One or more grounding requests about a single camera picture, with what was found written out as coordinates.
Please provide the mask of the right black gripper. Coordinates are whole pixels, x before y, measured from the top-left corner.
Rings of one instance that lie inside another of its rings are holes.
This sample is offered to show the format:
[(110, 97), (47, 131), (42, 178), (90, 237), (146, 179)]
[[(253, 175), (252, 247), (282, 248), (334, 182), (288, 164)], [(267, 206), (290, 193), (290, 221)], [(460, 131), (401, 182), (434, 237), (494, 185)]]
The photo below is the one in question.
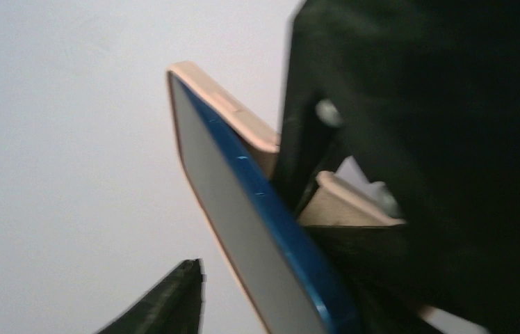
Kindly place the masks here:
[(273, 186), (298, 214), (349, 156), (398, 202), (423, 304), (520, 333), (520, 1), (306, 1)]

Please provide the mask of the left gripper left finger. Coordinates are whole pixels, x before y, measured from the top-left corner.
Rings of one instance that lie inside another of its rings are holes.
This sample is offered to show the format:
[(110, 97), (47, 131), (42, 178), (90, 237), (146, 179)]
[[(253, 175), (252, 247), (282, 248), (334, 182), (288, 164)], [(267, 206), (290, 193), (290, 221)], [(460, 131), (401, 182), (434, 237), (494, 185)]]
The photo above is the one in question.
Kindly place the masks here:
[(184, 260), (101, 334), (198, 334), (205, 275), (200, 259)]

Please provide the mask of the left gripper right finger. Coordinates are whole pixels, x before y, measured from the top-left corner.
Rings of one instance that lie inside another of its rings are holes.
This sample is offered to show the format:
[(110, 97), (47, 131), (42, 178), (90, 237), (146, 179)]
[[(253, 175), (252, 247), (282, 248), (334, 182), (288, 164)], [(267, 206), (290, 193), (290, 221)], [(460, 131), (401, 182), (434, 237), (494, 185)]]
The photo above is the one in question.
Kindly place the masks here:
[(306, 231), (342, 275), (365, 333), (438, 333), (419, 314), (437, 296), (437, 280), (408, 255), (402, 227), (308, 225)]

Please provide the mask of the pink phone case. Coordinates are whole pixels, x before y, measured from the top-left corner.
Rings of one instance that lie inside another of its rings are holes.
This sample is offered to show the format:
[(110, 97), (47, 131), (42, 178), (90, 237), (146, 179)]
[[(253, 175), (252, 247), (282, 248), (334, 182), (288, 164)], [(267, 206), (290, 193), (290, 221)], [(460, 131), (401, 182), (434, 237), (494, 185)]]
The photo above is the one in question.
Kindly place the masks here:
[[(188, 84), (193, 85), (204, 97), (208, 97), (211, 100), (211, 104), (218, 108), (220, 115), (236, 132), (270, 182), (269, 179), (273, 175), (275, 162), (279, 153), (279, 135), (217, 84), (203, 70), (196, 66), (196, 64), (189, 61), (175, 63), (168, 68), (166, 78), (169, 72), (177, 74)], [(398, 219), (388, 217), (364, 194), (358, 192), (356, 188), (352, 187), (352, 185), (345, 180), (337, 177), (334, 171), (321, 171), (310, 179), (309, 203), (300, 213), (295, 214), (289, 208), (287, 209), (293, 215), (293, 218), (302, 226), (307, 235), (306, 227), (308, 225), (391, 227), (398, 224)], [(230, 266), (229, 269), (235, 281), (238, 283)], [(350, 290), (344, 283), (342, 275), (337, 274), (340, 276), (343, 286), (350, 294)], [(240, 285), (239, 287), (246, 297), (242, 287)], [(427, 323), (429, 313), (430, 311), (427, 307), (421, 306), (419, 308), (421, 318)]]

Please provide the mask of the blue phone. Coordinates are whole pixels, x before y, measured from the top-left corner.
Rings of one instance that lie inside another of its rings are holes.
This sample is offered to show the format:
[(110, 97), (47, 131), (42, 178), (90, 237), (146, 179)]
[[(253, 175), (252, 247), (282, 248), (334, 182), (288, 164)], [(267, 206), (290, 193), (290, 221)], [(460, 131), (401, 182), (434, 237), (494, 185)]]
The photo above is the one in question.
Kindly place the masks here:
[(236, 132), (193, 85), (167, 74), (184, 174), (267, 333), (360, 333), (340, 276)]

